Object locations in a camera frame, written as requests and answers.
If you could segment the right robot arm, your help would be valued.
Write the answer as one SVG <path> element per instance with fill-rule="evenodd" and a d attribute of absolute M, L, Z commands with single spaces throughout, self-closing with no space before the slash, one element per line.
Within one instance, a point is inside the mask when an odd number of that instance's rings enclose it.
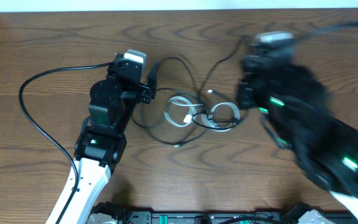
<path fill-rule="evenodd" d="M 241 65 L 239 107 L 260 108 L 273 140 L 293 151 L 305 176 L 358 219 L 358 130 L 332 115 L 325 86 L 291 62 L 248 56 Z"/>

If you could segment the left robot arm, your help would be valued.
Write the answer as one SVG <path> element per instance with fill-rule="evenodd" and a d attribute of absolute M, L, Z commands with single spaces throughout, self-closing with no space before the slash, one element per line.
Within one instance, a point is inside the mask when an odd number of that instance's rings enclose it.
<path fill-rule="evenodd" d="M 118 57 L 108 67 L 106 78 L 91 87 L 89 116 L 75 144 L 75 168 L 47 223 L 86 223 L 121 160 L 127 144 L 124 131 L 136 104 L 149 104 L 155 98 L 157 68 L 153 65 L 143 84 L 143 64 Z"/>

